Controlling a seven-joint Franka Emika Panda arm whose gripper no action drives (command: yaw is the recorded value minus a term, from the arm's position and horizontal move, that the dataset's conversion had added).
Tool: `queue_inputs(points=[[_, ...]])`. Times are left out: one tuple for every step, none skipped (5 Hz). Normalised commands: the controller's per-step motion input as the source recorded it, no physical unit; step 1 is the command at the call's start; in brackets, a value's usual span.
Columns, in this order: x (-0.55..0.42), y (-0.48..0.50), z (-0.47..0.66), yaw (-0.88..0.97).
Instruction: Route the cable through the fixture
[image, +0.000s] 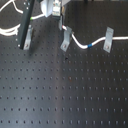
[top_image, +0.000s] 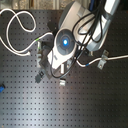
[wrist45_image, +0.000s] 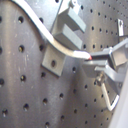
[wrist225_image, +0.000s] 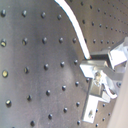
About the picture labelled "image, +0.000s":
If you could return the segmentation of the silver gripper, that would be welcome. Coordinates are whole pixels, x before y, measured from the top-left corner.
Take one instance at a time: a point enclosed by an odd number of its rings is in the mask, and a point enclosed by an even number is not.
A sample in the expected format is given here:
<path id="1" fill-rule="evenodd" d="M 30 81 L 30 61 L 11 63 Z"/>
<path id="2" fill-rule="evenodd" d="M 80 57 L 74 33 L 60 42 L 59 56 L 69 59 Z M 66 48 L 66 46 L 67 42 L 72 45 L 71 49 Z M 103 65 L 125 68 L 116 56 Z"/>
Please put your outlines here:
<path id="1" fill-rule="evenodd" d="M 28 27 L 30 25 L 30 18 L 34 7 L 35 0 L 26 0 L 23 15 L 21 18 L 20 27 L 18 29 L 18 47 L 23 50 L 25 39 L 27 36 Z M 53 15 L 60 17 L 60 28 L 64 25 L 65 6 L 69 0 L 42 0 L 41 11 L 45 17 Z"/>

